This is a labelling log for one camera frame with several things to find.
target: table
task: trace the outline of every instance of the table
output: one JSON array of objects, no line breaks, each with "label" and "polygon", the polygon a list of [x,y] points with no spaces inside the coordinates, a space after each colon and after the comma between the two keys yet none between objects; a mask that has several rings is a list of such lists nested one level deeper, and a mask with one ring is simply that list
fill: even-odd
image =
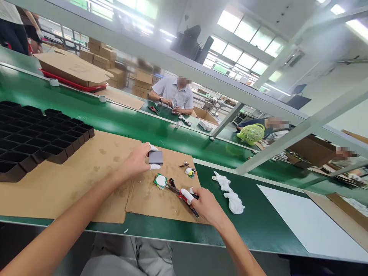
[{"label": "table", "polygon": [[[14,66],[23,66],[23,69],[31,69],[38,73],[37,59],[0,48],[0,62],[5,60],[12,62]],[[211,142],[207,135],[193,129],[183,127],[175,129],[176,121],[171,122],[167,118],[174,119],[174,117],[177,118],[176,115],[172,115],[169,109],[162,106],[159,106],[161,115],[150,116],[113,103],[100,103],[91,95],[67,87],[50,87],[47,80],[5,66],[0,66],[0,83],[2,84],[0,100],[12,100],[43,110],[47,108],[61,110],[71,117],[80,118],[87,124],[93,125],[97,130],[149,141],[153,145],[192,155],[193,158],[198,159],[195,160],[195,167],[199,172],[198,177],[202,186],[209,188],[215,194],[251,250],[311,256],[256,185],[269,186],[306,197],[304,193],[274,186],[265,181],[270,179],[294,187],[303,187],[319,178],[314,172],[302,170],[282,161],[265,162],[251,171],[252,175],[265,178],[265,181],[260,181],[216,169],[218,173],[231,180],[231,187],[246,206],[243,214],[233,215],[229,213],[227,199],[223,197],[218,184],[211,180],[213,167],[220,165],[230,169],[236,168],[252,155],[251,151],[220,139]],[[151,102],[145,101],[146,106],[141,109],[147,111],[147,105],[150,104]],[[339,187],[338,184],[326,177],[324,181],[310,186],[308,190],[321,194],[335,191],[367,203],[368,191],[362,189],[352,191]],[[50,219],[4,216],[0,217],[0,220],[42,226],[51,223]],[[128,235],[223,246],[220,236],[211,226],[130,213],[127,214],[124,224],[90,223],[87,229],[116,234],[124,234],[124,231],[128,230],[126,232]]]}]

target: small fan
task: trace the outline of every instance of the small fan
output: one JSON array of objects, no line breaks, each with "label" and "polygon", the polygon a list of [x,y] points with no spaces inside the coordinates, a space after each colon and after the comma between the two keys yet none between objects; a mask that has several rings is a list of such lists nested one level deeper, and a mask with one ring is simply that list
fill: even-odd
[{"label": "small fan", "polygon": [[265,136],[264,128],[264,125],[261,124],[248,125],[241,129],[237,137],[242,142],[246,141],[249,145],[254,146],[255,142],[258,142]]}]

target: red-handled pliers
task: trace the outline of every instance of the red-handled pliers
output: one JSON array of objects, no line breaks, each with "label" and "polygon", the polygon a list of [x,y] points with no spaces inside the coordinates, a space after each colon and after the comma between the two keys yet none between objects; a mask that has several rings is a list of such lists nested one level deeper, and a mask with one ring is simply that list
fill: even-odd
[{"label": "red-handled pliers", "polygon": [[[187,198],[182,194],[181,191],[179,191],[176,186],[175,186],[175,183],[174,183],[174,180],[172,178],[170,178],[169,180],[169,184],[166,184],[166,187],[174,192],[175,194],[177,194],[177,197],[184,200],[186,204],[188,204],[188,200]],[[199,199],[199,196],[197,196],[196,194],[191,194],[195,199]],[[192,205],[188,204],[189,208],[192,210],[193,214],[195,214],[196,217],[199,217],[199,214],[198,212],[193,208]]]}]

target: cardboard sheet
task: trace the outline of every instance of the cardboard sheet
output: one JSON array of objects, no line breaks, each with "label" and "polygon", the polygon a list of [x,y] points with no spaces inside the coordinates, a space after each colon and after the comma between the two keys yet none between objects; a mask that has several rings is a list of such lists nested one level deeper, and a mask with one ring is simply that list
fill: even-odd
[{"label": "cardboard sheet", "polygon": [[148,171],[134,179],[126,211],[165,219],[208,224],[204,218],[197,218],[189,209],[189,206],[179,199],[175,193],[168,188],[160,190],[153,183],[157,173],[160,173],[169,179],[172,177],[179,190],[181,188],[200,187],[198,176],[192,179],[185,174],[184,168],[179,168],[185,161],[193,168],[192,156],[164,148],[158,149],[163,151],[163,166],[159,170]]},{"label": "cardboard sheet", "polygon": [[309,253],[368,262],[368,252],[312,200],[258,187]]},{"label": "cardboard sheet", "polygon": [[120,103],[122,105],[126,105],[128,107],[134,108],[136,110],[139,110],[142,105],[144,104],[143,101],[125,94],[124,92],[116,91],[113,89],[105,89],[102,91],[98,91],[94,93],[95,95],[104,95],[109,100],[112,100],[114,102]]},{"label": "cardboard sheet", "polygon": [[[64,164],[39,164],[18,183],[0,182],[0,215],[54,219],[141,144],[97,131]],[[132,180],[122,184],[92,220],[123,223]]]},{"label": "cardboard sheet", "polygon": [[326,196],[304,191],[327,215],[368,251],[368,232]]}]

